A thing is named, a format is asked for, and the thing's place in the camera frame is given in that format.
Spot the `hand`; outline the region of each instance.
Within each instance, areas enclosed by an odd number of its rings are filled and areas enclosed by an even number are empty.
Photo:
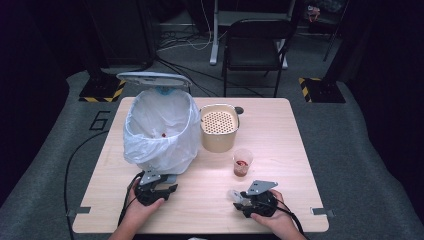
[[[283,196],[276,190],[269,190],[279,201],[284,202]],[[278,202],[278,207],[286,209],[286,206]],[[259,214],[252,213],[250,215],[257,223],[264,225],[271,229],[271,231],[280,239],[292,240],[292,239],[305,239],[304,236],[297,230],[293,223],[291,216],[283,211],[275,211],[271,217],[263,217]]]
[[[160,198],[149,206],[141,204],[135,196],[134,189],[139,184],[140,179],[134,181],[127,199],[127,210],[119,227],[110,236],[111,239],[132,239],[137,231],[143,226],[147,219],[159,209],[165,202]]]

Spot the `clear plastic cup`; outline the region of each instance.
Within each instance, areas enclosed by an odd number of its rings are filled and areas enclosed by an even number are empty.
[[[246,176],[252,162],[253,154],[249,150],[244,148],[236,150],[233,156],[234,174],[237,177]]]

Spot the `black curtain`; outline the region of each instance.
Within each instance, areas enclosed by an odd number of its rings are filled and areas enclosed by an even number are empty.
[[[356,76],[348,81],[368,135],[424,222],[424,4],[384,1]]]
[[[3,204],[56,122],[69,93],[66,78],[87,69],[87,59],[96,66],[105,60],[82,0],[5,0],[0,29]]]

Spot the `trash can lid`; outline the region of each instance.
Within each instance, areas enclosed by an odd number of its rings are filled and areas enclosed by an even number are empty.
[[[152,85],[159,87],[189,87],[192,85],[190,79],[179,74],[157,73],[157,72],[124,72],[116,75],[118,79],[137,85]]]

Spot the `trash can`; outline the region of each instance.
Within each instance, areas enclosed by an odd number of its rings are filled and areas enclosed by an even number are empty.
[[[124,158],[143,170],[181,174],[200,147],[199,108],[189,93],[191,81],[178,74],[125,72],[117,78],[152,86],[133,101],[124,124]]]

